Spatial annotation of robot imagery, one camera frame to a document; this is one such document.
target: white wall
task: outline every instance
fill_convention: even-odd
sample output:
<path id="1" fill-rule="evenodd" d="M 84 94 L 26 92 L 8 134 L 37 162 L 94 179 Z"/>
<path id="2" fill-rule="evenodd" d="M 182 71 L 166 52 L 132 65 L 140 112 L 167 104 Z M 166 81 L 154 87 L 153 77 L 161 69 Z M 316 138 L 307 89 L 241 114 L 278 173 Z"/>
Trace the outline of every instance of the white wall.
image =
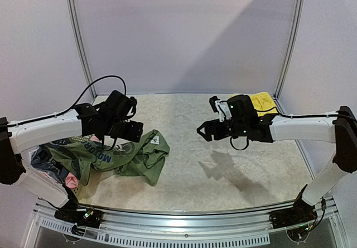
<path id="1" fill-rule="evenodd" d="M 71 105 L 86 83 L 66 0 L 0 0 L 0 12 L 0 117 L 20 120 Z M 22 247 L 35 200 L 0 185 L 0 247 Z"/>
<path id="2" fill-rule="evenodd" d="M 288 113 L 321 113 L 347 105 L 357 114 L 357 0 L 304 0 L 280 103 Z M 304 142 L 315 172 L 334 145 Z M 333 190 L 352 247 L 357 247 L 357 173 Z"/>
<path id="3" fill-rule="evenodd" d="M 94 78 L 129 93 L 274 92 L 295 0 L 75 0 Z M 96 85 L 99 94 L 120 87 Z"/>

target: cable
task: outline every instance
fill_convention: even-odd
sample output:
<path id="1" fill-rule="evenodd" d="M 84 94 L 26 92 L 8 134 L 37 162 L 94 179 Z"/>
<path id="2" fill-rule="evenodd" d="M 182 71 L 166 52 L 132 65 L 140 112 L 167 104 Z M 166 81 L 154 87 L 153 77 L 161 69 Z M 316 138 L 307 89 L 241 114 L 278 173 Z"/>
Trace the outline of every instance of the cable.
<path id="1" fill-rule="evenodd" d="M 322 220 L 324 219 L 324 216 L 325 216 L 326 208 L 327 208 L 326 200 L 324 198 L 322 198 L 322 200 L 321 200 L 322 216 L 321 216 L 321 218 L 320 218 L 320 220 L 318 221 L 317 224 L 313 225 L 313 227 L 310 227 L 309 232 L 314 230 L 322 222 Z"/>
<path id="2" fill-rule="evenodd" d="M 106 152 L 111 151 L 111 150 L 115 147 L 116 143 L 117 143 L 117 138 L 114 139 L 114 142 L 113 142 L 112 147 L 111 147 L 110 149 L 105 150 L 105 149 L 103 148 L 103 151 L 106 151 Z"/>
<path id="3" fill-rule="evenodd" d="M 225 112 L 223 111 L 223 109 L 221 108 L 220 105 L 218 105 L 218 108 L 219 108 L 219 110 L 221 110 L 221 112 L 223 113 L 223 115 L 224 115 L 224 120 L 226 121 L 226 120 L 227 120 L 227 115 L 225 114 Z"/>
<path id="4" fill-rule="evenodd" d="M 54 205 L 53 205 L 52 203 L 50 203 L 48 200 L 45 199 L 45 201 L 46 201 L 50 206 L 54 207 L 57 211 L 59 210 L 58 207 L 54 206 Z"/>
<path id="5" fill-rule="evenodd" d="M 16 126 L 19 126 L 19 125 L 23 125 L 23 124 L 27 124 L 27 123 L 30 123 L 30 122 L 35 122 L 35 121 L 42 121 L 42 120 L 46 120 L 48 118 L 53 118 L 55 116 L 61 116 L 67 112 L 69 112 L 71 109 L 74 108 L 74 106 L 78 103 L 78 101 L 82 98 L 82 96 L 84 95 L 84 93 L 93 85 L 95 84 L 96 82 L 102 80 L 102 79 L 107 79 L 107 78 L 117 78 L 117 79 L 120 79 L 122 82 L 123 82 L 123 85 L 124 85 L 124 95 L 126 96 L 127 95 L 127 85 L 124 81 L 124 79 L 120 76 L 117 76 L 117 75 L 106 75 L 106 76 L 103 76 L 103 77 L 100 77 L 99 79 L 96 79 L 94 80 L 93 82 L 91 82 L 83 91 L 82 93 L 79 95 L 79 97 L 77 98 L 77 100 L 69 107 L 67 108 L 66 110 L 56 114 L 56 115 L 49 115 L 49 116 L 45 116 L 45 117 L 39 117 L 39 118 L 33 118 L 33 119 L 30 119 L 30 120 L 26 120 L 26 121 L 22 121 L 22 122 L 19 122 L 19 123 L 14 123 L 14 124 L 7 124 L 5 126 L 0 126 L 0 127 L 16 127 Z"/>
<path id="6" fill-rule="evenodd" d="M 230 142 L 230 145 L 232 146 L 232 148 L 234 148 L 235 150 L 238 150 L 238 151 L 246 150 L 246 149 L 248 148 L 248 146 L 249 146 L 249 138 L 248 138 L 248 137 L 247 137 L 247 144 L 246 144 L 246 146 L 245 146 L 244 148 L 242 148 L 242 149 L 237 149 L 237 148 L 233 145 L 232 140 L 233 140 L 233 137 L 231 137 L 231 138 L 229 139 L 229 142 Z"/>
<path id="7" fill-rule="evenodd" d="M 256 109 L 255 111 L 257 111 L 257 112 L 269 112 L 269 111 L 273 110 L 274 108 L 276 108 L 277 111 L 278 111 L 278 113 L 279 113 L 279 110 L 278 110 L 277 107 L 272 107 L 271 109 L 268 109 L 268 110 L 257 110 L 257 109 Z"/>
<path id="8" fill-rule="evenodd" d="M 284 118 L 325 118 L 325 117 L 327 117 L 327 116 L 329 116 L 329 117 L 337 117 L 337 118 L 346 118 L 346 119 L 348 119 L 348 120 L 351 120 L 351 121 L 353 121 L 353 122 L 356 122 L 357 123 L 357 120 L 355 119 L 355 118 L 353 118 L 353 117 L 350 117 L 350 116 L 347 116 L 347 115 L 342 115 L 342 114 L 330 114 L 330 115 L 326 115 L 326 114 L 311 114 L 311 115 L 293 115 L 293 116 L 291 116 L 291 115 L 286 115 L 286 114 L 283 114 L 283 113 L 281 113 L 279 110 L 278 110 L 278 108 L 277 107 L 272 107 L 272 108 L 270 108 L 270 109 L 268 109 L 268 110 L 255 110 L 255 111 L 257 111 L 257 112 L 269 112 L 269 111 L 271 111 L 271 110 L 273 110 L 273 109 L 276 109 L 277 110 L 277 113 L 278 113 L 278 115 L 279 116 L 282 116 L 282 117 L 284 117 Z"/>

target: marble-patterned surface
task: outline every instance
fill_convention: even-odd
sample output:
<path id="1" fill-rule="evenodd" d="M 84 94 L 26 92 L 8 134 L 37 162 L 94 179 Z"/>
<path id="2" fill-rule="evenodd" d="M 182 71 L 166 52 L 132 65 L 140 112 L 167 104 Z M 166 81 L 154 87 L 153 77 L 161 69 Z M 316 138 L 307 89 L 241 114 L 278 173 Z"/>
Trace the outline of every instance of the marble-patterned surface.
<path id="1" fill-rule="evenodd" d="M 144 123 L 144 133 L 161 131 L 171 148 L 157 186 L 150 187 L 141 177 L 92 171 L 88 186 L 77 195 L 79 201 L 120 209 L 222 211 L 294 199 L 311 180 L 295 142 L 250 142 L 245 151 L 232 149 L 229 139 L 206 142 L 196 128 L 218 118 L 208 102 L 211 96 L 136 96 L 133 120 Z M 95 103 L 104 99 L 98 97 Z M 245 140 L 237 139 L 235 145 L 243 147 Z"/>

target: yellow towel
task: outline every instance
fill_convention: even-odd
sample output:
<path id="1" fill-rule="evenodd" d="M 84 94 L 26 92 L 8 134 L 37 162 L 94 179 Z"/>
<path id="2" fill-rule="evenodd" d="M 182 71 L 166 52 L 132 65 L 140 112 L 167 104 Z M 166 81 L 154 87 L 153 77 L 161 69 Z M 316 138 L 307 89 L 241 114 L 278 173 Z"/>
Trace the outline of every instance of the yellow towel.
<path id="1" fill-rule="evenodd" d="M 264 111 L 276 107 L 273 98 L 267 92 L 251 94 L 250 98 L 252 100 L 253 106 L 256 110 Z M 264 116 L 268 113 L 278 113 L 277 110 L 274 108 L 269 112 L 258 112 L 258 116 Z"/>

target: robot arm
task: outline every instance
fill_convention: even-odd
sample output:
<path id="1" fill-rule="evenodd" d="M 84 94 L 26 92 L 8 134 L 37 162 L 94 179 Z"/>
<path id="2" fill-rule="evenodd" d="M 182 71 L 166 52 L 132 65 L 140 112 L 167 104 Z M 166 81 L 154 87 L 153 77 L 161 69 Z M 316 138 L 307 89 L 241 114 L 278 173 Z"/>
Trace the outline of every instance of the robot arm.
<path id="1" fill-rule="evenodd" d="M 314 205 L 342 177 L 357 170 L 357 126 L 348 107 L 320 115 L 293 116 L 275 113 L 258 117 L 250 97 L 246 95 L 235 96 L 227 101 L 212 97 L 210 104 L 213 111 L 220 114 L 220 119 L 206 121 L 197 129 L 197 133 L 206 141 L 211 141 L 212 138 L 221 140 L 226 137 L 247 137 L 247 143 L 248 139 L 259 142 L 317 140 L 336 143 L 336 152 L 324 169 L 298 195 L 293 210 L 290 210 L 290 213 L 295 213 L 294 221 L 307 222 L 311 219 L 308 214 L 316 214 Z M 276 221 L 274 214 L 272 216 L 276 227 L 294 224 L 288 218 L 282 222 Z"/>
<path id="2" fill-rule="evenodd" d="M 61 184 L 31 167 L 32 153 L 38 145 L 47 142 L 95 134 L 100 140 L 104 136 L 123 138 L 138 142 L 143 124 L 127 121 L 137 101 L 118 91 L 98 106 L 88 103 L 75 105 L 62 115 L 39 117 L 27 121 L 8 123 L 0 119 L 0 182 L 24 187 L 55 207 L 63 207 L 69 200 L 68 190 Z"/>

